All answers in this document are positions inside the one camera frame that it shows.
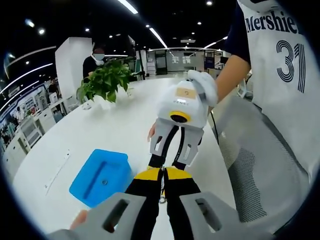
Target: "white jersey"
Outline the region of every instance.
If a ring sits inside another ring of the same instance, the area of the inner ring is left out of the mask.
[[[311,178],[320,162],[320,72],[314,53],[282,9],[259,13],[239,6],[247,30],[253,102]]]

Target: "white table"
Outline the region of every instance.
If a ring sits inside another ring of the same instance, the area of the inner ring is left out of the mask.
[[[165,89],[179,81],[163,78],[131,83],[131,98],[120,92],[117,103],[109,110],[102,110],[97,103],[92,103],[89,110],[80,106],[38,141],[13,180],[17,199],[36,226],[44,233],[68,229],[79,211],[88,209],[69,193],[69,187],[94,149],[126,153],[135,174],[146,169],[150,160],[147,135],[157,117],[156,102]],[[173,162],[179,143],[177,134],[166,165]],[[211,191],[236,207],[227,169],[209,124],[204,128],[199,153],[186,170],[203,192]],[[166,211],[166,205],[161,204],[153,240],[173,239],[172,232],[167,230],[171,226]]]

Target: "white pillar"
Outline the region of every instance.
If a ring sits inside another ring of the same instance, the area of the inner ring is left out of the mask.
[[[147,52],[146,52],[146,50],[141,50],[141,58],[142,58],[141,62],[143,65],[143,70],[147,74],[148,69],[147,69]],[[139,51],[136,51],[136,59],[137,60],[140,59]]]
[[[84,60],[92,53],[92,40],[69,37],[55,51],[55,67],[61,95],[64,99],[76,96],[83,79]]]

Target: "gray mesh chair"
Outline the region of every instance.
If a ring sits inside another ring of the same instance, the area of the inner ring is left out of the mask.
[[[275,233],[310,188],[307,172],[270,120],[238,96],[216,124],[240,221]]]

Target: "white glove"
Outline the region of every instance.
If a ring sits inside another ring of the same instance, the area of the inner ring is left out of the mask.
[[[218,87],[215,80],[207,72],[198,72],[195,70],[188,71],[188,78],[197,81],[204,90],[205,99],[210,107],[215,107],[218,103]]]

